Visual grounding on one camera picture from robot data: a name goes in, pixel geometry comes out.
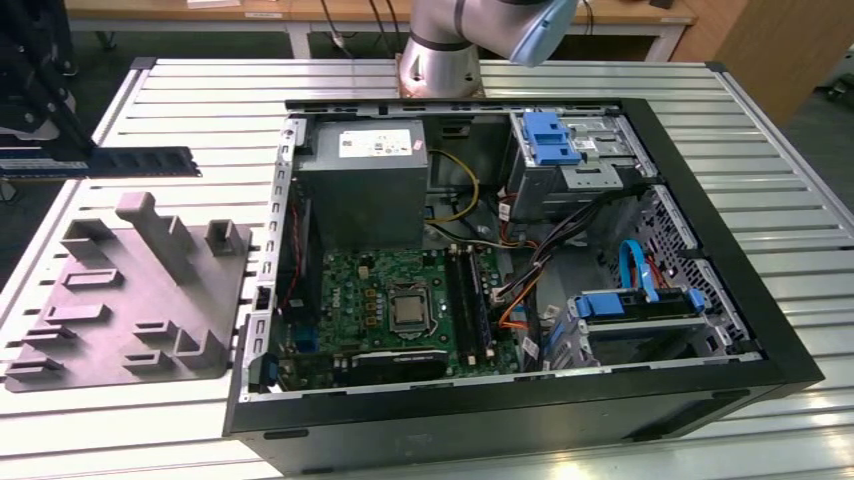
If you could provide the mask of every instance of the cpu socket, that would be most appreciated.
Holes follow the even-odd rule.
[[[417,283],[398,283],[389,289],[389,330],[406,340],[433,335],[437,323],[430,314],[430,290]]]

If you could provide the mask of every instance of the ram slot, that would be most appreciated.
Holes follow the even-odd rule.
[[[445,253],[445,275],[447,280],[449,304],[454,316],[454,334],[457,337],[457,354],[463,365],[475,365],[475,329],[467,305],[465,265],[461,251],[451,248]]]
[[[487,317],[486,297],[483,295],[483,285],[481,279],[481,270],[478,269],[478,257],[471,247],[463,252],[462,260],[466,270],[466,285],[470,287],[463,294],[467,296],[469,317],[474,323],[475,336],[478,339],[478,352],[485,360],[495,356],[493,349],[493,333],[490,332],[490,321]]]

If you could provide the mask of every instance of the white label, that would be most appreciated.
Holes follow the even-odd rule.
[[[342,158],[399,157],[413,155],[410,131],[403,130],[348,130],[339,136]]]
[[[506,203],[498,204],[498,219],[502,222],[510,221],[510,205],[507,205]]]
[[[593,140],[582,140],[582,139],[573,139],[573,145],[575,146],[577,150],[595,150],[597,149],[597,142],[594,142]]]
[[[246,18],[282,18],[282,14],[272,12],[246,12]]]
[[[531,355],[531,357],[534,357],[534,359],[537,360],[537,357],[539,356],[539,347],[530,337],[525,337],[525,341],[522,342],[522,350],[525,350],[527,354]]]
[[[549,305],[546,308],[546,312],[543,313],[543,319],[551,320],[561,313],[561,307],[555,307],[554,305]]]

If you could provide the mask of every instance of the table leg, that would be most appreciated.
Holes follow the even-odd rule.
[[[670,56],[682,38],[682,32],[685,32],[685,25],[667,25],[661,27],[659,34],[650,47],[650,52],[646,54],[646,62],[670,61]]]
[[[308,33],[311,28],[307,23],[294,22],[287,24],[287,32],[291,37],[291,50],[294,58],[311,58],[311,45],[308,45]]]

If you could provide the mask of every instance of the yellow wire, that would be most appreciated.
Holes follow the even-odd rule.
[[[469,206],[466,207],[466,210],[463,210],[462,212],[459,212],[455,215],[451,215],[450,217],[442,217],[442,218],[434,218],[430,220],[425,220],[425,223],[446,223],[446,222],[451,222],[454,220],[457,220],[458,218],[465,217],[469,212],[471,212],[471,210],[478,206],[478,197],[481,196],[481,184],[478,181],[478,177],[475,176],[475,172],[471,171],[471,168],[469,168],[469,165],[466,165],[463,163],[463,161],[457,158],[454,155],[451,155],[449,152],[443,151],[443,150],[430,150],[430,153],[439,153],[442,155],[445,155],[446,157],[449,157],[454,163],[457,163],[463,170],[466,170],[466,173],[469,174],[469,177],[471,178],[471,183],[475,187],[475,192],[471,196],[471,203],[469,204]]]

